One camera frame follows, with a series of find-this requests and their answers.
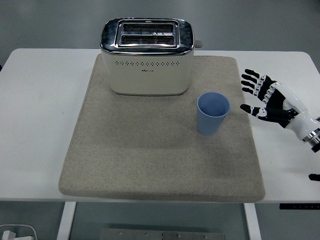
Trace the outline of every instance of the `blue cup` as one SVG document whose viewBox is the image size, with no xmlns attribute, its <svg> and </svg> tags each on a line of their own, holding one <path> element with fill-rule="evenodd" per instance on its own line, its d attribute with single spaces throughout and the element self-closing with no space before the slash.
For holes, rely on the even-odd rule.
<svg viewBox="0 0 320 240">
<path fill-rule="evenodd" d="M 223 94 L 210 91 L 197 100 L 197 128 L 205 136 L 215 134 L 230 111 L 230 102 Z"/>
</svg>

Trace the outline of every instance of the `toaster lever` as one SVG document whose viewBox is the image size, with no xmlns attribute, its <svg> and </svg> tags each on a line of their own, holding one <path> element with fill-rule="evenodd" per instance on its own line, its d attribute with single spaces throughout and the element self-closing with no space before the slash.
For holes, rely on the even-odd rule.
<svg viewBox="0 0 320 240">
<path fill-rule="evenodd" d="M 204 44 L 202 43 L 201 40 L 194 40 L 194 46 L 197 48 L 197 49 L 200 49 L 202 48 Z"/>
</svg>

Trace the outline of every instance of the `toaster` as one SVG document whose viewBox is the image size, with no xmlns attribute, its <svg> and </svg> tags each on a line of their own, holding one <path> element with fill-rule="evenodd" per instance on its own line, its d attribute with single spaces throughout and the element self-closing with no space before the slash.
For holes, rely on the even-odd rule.
<svg viewBox="0 0 320 240">
<path fill-rule="evenodd" d="M 111 89 L 121 95 L 173 96 L 189 86 L 195 38 L 175 18 L 116 18 L 104 25 L 100 48 Z"/>
</svg>

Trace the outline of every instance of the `robotic hand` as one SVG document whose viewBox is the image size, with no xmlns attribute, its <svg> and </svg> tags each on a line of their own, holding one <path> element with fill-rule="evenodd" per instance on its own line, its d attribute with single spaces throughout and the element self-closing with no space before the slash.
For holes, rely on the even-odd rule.
<svg viewBox="0 0 320 240">
<path fill-rule="evenodd" d="M 256 96 L 265 103 L 265 107 L 253 107 L 242 104 L 240 108 L 248 114 L 267 122 L 280 124 L 292 130 L 299 140 L 312 145 L 316 153 L 320 150 L 320 122 L 308 114 L 308 109 L 284 85 L 267 75 L 260 75 L 246 69 L 242 74 L 242 90 Z"/>
</svg>

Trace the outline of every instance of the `beige mat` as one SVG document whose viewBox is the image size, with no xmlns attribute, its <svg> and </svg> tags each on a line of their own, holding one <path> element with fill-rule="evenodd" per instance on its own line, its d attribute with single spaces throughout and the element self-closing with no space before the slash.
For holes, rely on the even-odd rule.
<svg viewBox="0 0 320 240">
<path fill-rule="evenodd" d="M 180 96 L 127 96 L 97 56 L 65 157 L 65 195 L 128 200 L 256 202 L 265 195 L 237 62 L 195 56 Z M 197 98 L 217 91 L 231 111 L 217 134 L 197 131 Z"/>
</svg>

